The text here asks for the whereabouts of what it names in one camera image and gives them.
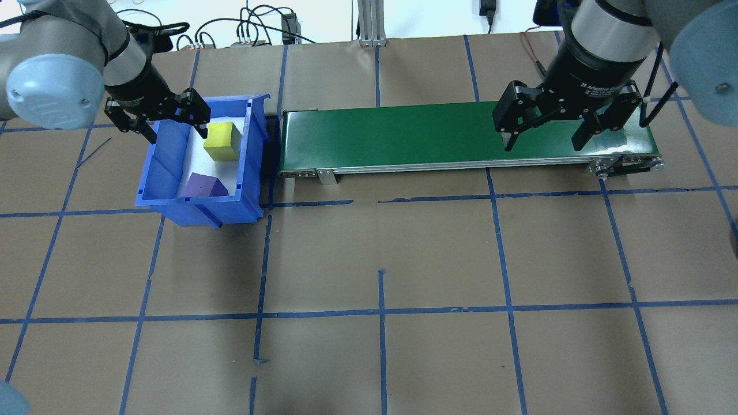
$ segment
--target conveyor belt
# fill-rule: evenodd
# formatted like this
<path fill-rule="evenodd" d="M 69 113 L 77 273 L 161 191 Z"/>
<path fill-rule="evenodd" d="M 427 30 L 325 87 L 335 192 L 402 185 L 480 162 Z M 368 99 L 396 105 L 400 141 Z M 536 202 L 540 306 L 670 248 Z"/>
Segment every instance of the conveyor belt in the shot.
<path fill-rule="evenodd" d="M 527 131 L 512 151 L 505 152 L 492 122 L 495 105 L 287 112 L 280 176 L 319 176 L 330 184 L 334 174 L 576 164 L 594 159 L 609 160 L 607 167 L 613 162 L 635 163 L 630 170 L 637 171 L 640 164 L 660 156 L 651 131 L 638 126 L 637 112 L 623 130 L 595 136 L 582 151 L 574 151 L 570 141 L 580 122 L 559 121 Z"/>

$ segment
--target blue plastic bin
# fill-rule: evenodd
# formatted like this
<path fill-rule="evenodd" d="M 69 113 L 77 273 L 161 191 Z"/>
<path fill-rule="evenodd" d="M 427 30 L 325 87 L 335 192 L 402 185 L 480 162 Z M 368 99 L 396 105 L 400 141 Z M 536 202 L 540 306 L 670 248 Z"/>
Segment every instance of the blue plastic bin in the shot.
<path fill-rule="evenodd" d="M 176 121 L 154 123 L 156 144 L 148 148 L 136 206 L 150 207 L 180 226 L 253 223 L 263 216 L 259 207 L 259 173 L 266 134 L 264 99 L 269 94 L 210 97 L 210 117 L 245 117 L 238 178 L 233 196 L 177 197 L 190 127 Z"/>

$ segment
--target power adapter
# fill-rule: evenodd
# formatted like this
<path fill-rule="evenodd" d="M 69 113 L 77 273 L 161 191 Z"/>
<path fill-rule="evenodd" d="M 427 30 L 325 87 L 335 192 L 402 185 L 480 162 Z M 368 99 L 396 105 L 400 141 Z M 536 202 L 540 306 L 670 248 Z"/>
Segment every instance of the power adapter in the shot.
<path fill-rule="evenodd" d="M 480 0 L 479 16 L 486 16 L 490 29 L 494 20 L 494 13 L 497 11 L 497 0 Z"/>
<path fill-rule="evenodd" d="M 295 35 L 302 35 L 300 33 L 300 22 L 297 21 L 297 14 L 287 13 L 282 19 L 282 30 L 285 32 L 294 33 Z M 282 44 L 299 44 L 300 38 L 297 38 L 289 33 L 282 33 Z"/>

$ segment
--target yellow cube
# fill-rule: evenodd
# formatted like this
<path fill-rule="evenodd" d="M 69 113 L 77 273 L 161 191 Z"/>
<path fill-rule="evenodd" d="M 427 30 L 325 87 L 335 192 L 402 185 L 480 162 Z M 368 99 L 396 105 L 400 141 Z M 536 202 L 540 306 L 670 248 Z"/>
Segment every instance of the yellow cube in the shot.
<path fill-rule="evenodd" d="M 216 162 L 238 161 L 241 133 L 233 123 L 209 123 L 205 151 Z"/>

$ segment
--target blue tape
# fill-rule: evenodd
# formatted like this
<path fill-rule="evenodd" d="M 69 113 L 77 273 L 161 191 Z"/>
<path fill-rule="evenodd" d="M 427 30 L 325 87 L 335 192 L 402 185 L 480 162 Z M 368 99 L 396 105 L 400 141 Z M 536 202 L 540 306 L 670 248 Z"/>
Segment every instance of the blue tape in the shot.
<path fill-rule="evenodd" d="M 249 389 L 249 415 L 254 415 L 256 406 L 256 376 L 251 378 L 251 388 Z"/>
<path fill-rule="evenodd" d="M 159 246 L 162 243 L 162 234 L 164 233 L 164 216 L 159 221 L 159 229 L 156 231 L 156 239 L 154 240 L 154 248 L 151 252 L 151 264 L 148 268 L 148 277 L 146 278 L 146 287 L 143 292 L 143 299 L 141 300 L 141 309 L 139 310 L 138 320 L 136 324 L 136 334 L 134 335 L 134 344 L 131 348 L 131 357 L 128 360 L 128 370 L 125 373 L 125 383 L 123 384 L 123 397 L 120 400 L 120 411 L 119 415 L 125 414 L 125 406 L 128 404 L 128 392 L 131 389 L 131 378 L 134 373 L 134 366 L 136 364 L 136 355 L 138 353 L 138 345 L 141 340 L 141 330 L 143 329 L 143 322 L 146 317 L 146 306 L 148 305 L 148 297 L 151 293 L 151 276 L 154 273 L 156 267 L 156 259 L 159 257 Z"/>
<path fill-rule="evenodd" d="M 469 47 L 469 36 L 463 36 L 463 44 L 466 47 L 466 59 L 469 60 L 469 72 L 472 75 L 472 86 L 474 87 L 474 101 L 479 102 L 479 88 L 477 88 L 477 73 L 474 71 L 474 60 L 472 59 L 472 48 Z"/>
<path fill-rule="evenodd" d="M 651 345 L 646 334 L 646 327 L 641 316 L 641 309 L 638 305 L 638 297 L 635 295 L 635 288 L 631 285 L 630 268 L 628 267 L 628 261 L 625 258 L 625 250 L 623 249 L 623 243 L 620 238 L 620 231 L 618 231 L 618 224 L 615 221 L 615 214 L 613 212 L 613 206 L 610 204 L 610 197 L 607 194 L 607 187 L 604 182 L 600 180 L 600 190 L 602 192 L 602 198 L 607 209 L 607 215 L 610 218 L 610 226 L 613 229 L 613 236 L 615 237 L 615 244 L 618 248 L 618 255 L 620 255 L 620 262 L 623 267 L 623 274 L 625 274 L 625 281 L 628 287 L 628 293 L 630 294 L 630 300 L 633 304 L 633 311 L 635 312 L 635 320 L 638 322 L 638 331 L 641 333 L 641 341 L 644 345 L 644 351 L 646 352 L 646 361 L 648 362 L 649 370 L 651 371 L 651 378 L 653 385 L 656 390 L 656 397 L 658 398 L 658 404 L 661 407 L 661 414 L 668 415 L 669 410 L 666 407 L 666 400 L 663 397 L 661 390 L 661 382 L 658 379 L 658 372 L 656 371 L 656 365 L 653 361 L 653 355 L 651 354 Z"/>
<path fill-rule="evenodd" d="M 517 312 L 557 311 L 557 310 L 597 310 L 597 309 L 629 309 L 633 303 L 586 303 L 586 304 L 541 304 L 532 306 L 514 306 Z"/>
<path fill-rule="evenodd" d="M 532 196 L 595 196 L 599 195 L 599 191 L 562 191 L 562 192 L 544 192 L 544 193 L 502 193 L 495 195 L 495 199 L 505 198 L 523 198 Z"/>
<path fill-rule="evenodd" d="M 376 88 L 375 106 L 379 108 L 380 106 L 382 106 L 382 100 L 380 99 L 382 94 L 379 91 L 379 46 L 374 47 L 374 85 Z"/>
<path fill-rule="evenodd" d="M 282 48 L 282 67 L 279 74 L 279 93 L 277 94 L 277 119 L 282 119 L 282 99 L 284 98 L 284 77 L 287 72 L 287 49 L 289 45 Z"/>
<path fill-rule="evenodd" d="M 138 321 L 138 317 L 133 315 L 124 316 L 103 316 L 103 317 L 50 317 L 50 318 L 31 318 L 29 324 L 56 324 L 56 323 L 130 323 Z"/>
<path fill-rule="evenodd" d="M 387 332 L 384 329 L 384 274 L 379 270 L 379 381 L 382 390 L 382 415 L 387 415 Z"/>
<path fill-rule="evenodd" d="M 40 218 L 43 216 L 62 215 L 61 212 L 0 213 L 0 218 Z"/>
<path fill-rule="evenodd" d="M 111 210 L 73 210 L 68 212 L 26 212 L 26 213 L 0 213 L 0 218 L 39 218 L 45 216 L 93 216 L 93 215 L 118 215 L 126 213 L 152 213 L 153 210 L 142 207 L 137 209 L 111 209 Z"/>
<path fill-rule="evenodd" d="M 520 410 L 523 415 L 528 415 L 528 406 L 525 403 L 525 388 L 523 386 L 523 370 L 520 365 L 520 352 L 517 346 L 517 330 L 515 329 L 515 308 L 510 293 L 510 281 L 508 280 L 507 261 L 505 260 L 505 247 L 503 245 L 503 234 L 500 229 L 500 215 L 497 209 L 497 196 L 494 192 L 494 183 L 489 168 L 486 169 L 487 185 L 489 186 L 490 200 L 492 201 L 492 219 L 494 222 L 494 234 L 497 237 L 497 253 L 500 255 L 500 269 L 503 274 L 503 286 L 505 289 L 505 305 L 508 313 L 508 324 L 510 326 L 510 341 L 512 346 L 512 358 L 515 364 L 515 377 L 517 379 L 517 392 L 520 398 Z"/>
<path fill-rule="evenodd" d="M 134 335 L 134 344 L 131 348 L 131 356 L 128 358 L 128 370 L 125 373 L 125 383 L 123 384 L 123 397 L 120 399 L 120 410 L 118 415 L 125 414 L 125 407 L 128 404 L 128 392 L 131 390 L 131 378 L 134 375 L 134 365 L 136 364 L 136 354 L 138 353 L 138 345 L 141 340 L 141 330 L 143 329 L 144 317 L 146 315 L 146 305 L 148 304 L 148 294 L 151 291 L 151 279 L 146 280 L 146 288 L 143 292 L 143 301 L 141 301 L 141 310 L 139 310 L 138 322 L 136 324 L 136 334 Z"/>
<path fill-rule="evenodd" d="M 573 304 L 532 304 L 513 306 L 516 312 L 557 311 L 557 310 L 596 310 L 596 309 L 629 309 L 695 307 L 695 306 L 735 306 L 738 298 L 721 298 L 714 300 L 670 300 L 639 301 L 637 303 L 573 303 Z M 422 314 L 455 314 L 455 313 L 491 313 L 507 312 L 507 306 L 473 306 L 473 307 L 419 307 L 400 309 L 353 309 L 318 312 L 265 312 L 262 318 L 327 318 L 350 317 L 357 315 L 422 315 Z M 197 320 L 255 320 L 257 313 L 212 314 L 212 315 L 150 315 L 145 321 L 197 321 Z M 0 324 L 22 324 L 23 318 L 2 318 Z M 54 323 L 126 323 L 138 321 L 137 316 L 102 316 L 102 317 L 50 317 L 31 318 L 29 324 Z"/>
<path fill-rule="evenodd" d="M 232 313 L 232 314 L 192 314 L 192 315 L 147 315 L 144 321 L 210 321 L 210 320 L 255 320 L 257 314 Z"/>
<path fill-rule="evenodd" d="M 197 76 L 197 66 L 200 64 L 200 50 L 195 51 L 195 63 L 192 65 L 192 76 L 190 76 L 190 88 L 195 86 L 195 76 Z"/>
<path fill-rule="evenodd" d="M 85 149 L 87 148 L 87 143 L 89 142 L 91 133 L 92 133 L 92 129 L 88 128 L 87 134 L 85 135 L 85 140 L 82 142 L 82 148 L 80 148 L 80 153 L 77 156 L 77 163 L 75 165 L 80 164 L 82 157 L 84 157 Z M 66 210 L 66 206 L 69 204 L 69 197 L 72 195 L 72 189 L 75 186 L 75 181 L 77 180 L 77 172 L 78 170 L 76 168 L 72 172 L 72 178 L 69 180 L 69 187 L 66 189 L 66 195 L 64 197 L 64 203 L 62 204 L 62 207 L 61 207 L 61 213 L 63 213 Z M 18 354 L 21 352 L 21 346 L 23 346 L 23 340 L 26 337 L 26 331 L 28 330 L 29 320 L 31 319 L 31 314 L 33 313 L 33 309 L 36 306 L 36 301 L 38 300 L 38 293 L 41 291 L 41 285 L 44 283 L 44 277 L 46 276 L 46 269 L 49 267 L 49 261 L 51 260 L 51 254 L 54 251 L 54 244 L 56 243 L 56 238 L 59 236 L 59 230 L 61 229 L 62 219 L 63 219 L 63 216 L 59 216 L 59 218 L 56 221 L 56 227 L 54 228 L 54 233 L 52 234 L 51 241 L 49 242 L 49 249 L 46 250 L 46 256 L 44 257 L 44 264 L 41 266 L 41 271 L 38 274 L 38 280 L 36 281 L 36 285 L 33 289 L 33 295 L 31 296 L 31 301 L 28 304 L 28 310 L 26 311 L 26 317 L 24 318 L 23 326 L 21 327 L 21 333 L 18 335 L 18 342 L 15 344 L 15 349 L 13 350 L 13 357 L 10 360 L 10 365 L 8 366 L 7 373 L 5 374 L 5 382 L 10 382 L 10 378 L 13 377 L 13 371 L 15 370 L 15 365 L 18 362 Z"/>
<path fill-rule="evenodd" d="M 671 83 L 672 82 L 672 75 L 669 73 L 669 68 L 666 67 L 666 64 L 661 61 L 661 68 L 663 69 L 663 73 L 666 75 L 666 80 Z M 679 92 L 674 91 L 674 96 L 679 97 Z M 707 156 L 705 155 L 705 151 L 702 148 L 702 144 L 700 143 L 700 139 L 697 137 L 697 132 L 694 131 L 694 127 L 692 126 L 692 122 L 689 120 L 689 117 L 687 116 L 687 111 L 684 109 L 684 104 L 682 104 L 681 100 L 677 101 L 677 106 L 679 107 L 679 112 L 682 113 L 682 118 L 684 119 L 684 123 L 687 125 L 687 129 L 689 130 L 689 134 L 692 136 L 692 141 L 694 141 L 694 146 L 697 147 L 697 152 L 700 154 L 700 158 L 702 159 L 702 162 L 705 165 L 705 169 L 707 170 L 707 174 L 710 176 L 710 180 L 712 181 L 712 185 L 715 187 L 715 191 L 717 193 L 717 198 L 720 200 L 720 204 L 723 206 L 723 210 L 725 211 L 725 215 L 728 217 L 728 223 L 731 224 L 731 229 L 733 230 L 733 235 L 738 239 L 738 226 L 736 226 L 736 222 L 733 217 L 733 213 L 731 212 L 730 207 L 728 206 L 728 202 L 725 200 L 725 195 L 723 195 L 723 190 L 720 187 L 719 182 L 717 181 L 717 177 L 715 176 L 715 173 L 712 171 L 712 167 L 710 166 L 710 162 L 707 160 Z"/>
<path fill-rule="evenodd" d="M 266 273 L 269 267 L 269 238 L 272 234 L 272 215 L 267 217 L 266 235 L 264 236 L 264 254 L 261 262 L 261 283 L 259 284 L 259 305 L 257 308 L 256 334 L 254 335 L 254 360 L 259 361 L 261 351 L 261 327 L 264 314 L 264 297 L 266 295 Z"/>
<path fill-rule="evenodd" d="M 354 203 L 353 200 L 327 200 L 324 202 L 292 202 L 292 203 L 272 203 L 270 208 L 302 208 L 305 206 L 339 206 L 339 205 L 350 205 Z"/>
<path fill-rule="evenodd" d="M 642 193 L 685 193 L 714 191 L 712 186 L 704 188 L 664 188 L 664 189 L 624 189 L 619 191 L 607 191 L 608 194 L 642 194 Z"/>
<path fill-rule="evenodd" d="M 282 123 L 282 100 L 284 98 L 284 77 L 287 72 L 287 48 L 288 45 L 284 45 L 282 48 L 282 66 L 280 68 L 279 75 L 279 92 L 277 93 L 277 122 L 275 123 L 274 139 L 272 144 L 277 148 L 274 148 L 274 159 L 272 160 L 272 171 L 269 172 L 269 193 L 267 194 L 267 208 L 274 208 L 275 201 L 275 184 L 277 181 L 277 172 L 279 171 L 280 162 L 280 147 L 281 147 L 281 130 L 280 124 Z"/>
<path fill-rule="evenodd" d="M 465 196 L 420 196 L 411 197 L 406 199 L 404 197 L 398 197 L 392 200 L 380 200 L 377 203 L 406 203 L 406 202 L 445 202 L 450 200 L 485 200 L 489 199 L 489 195 L 486 194 L 472 194 Z"/>

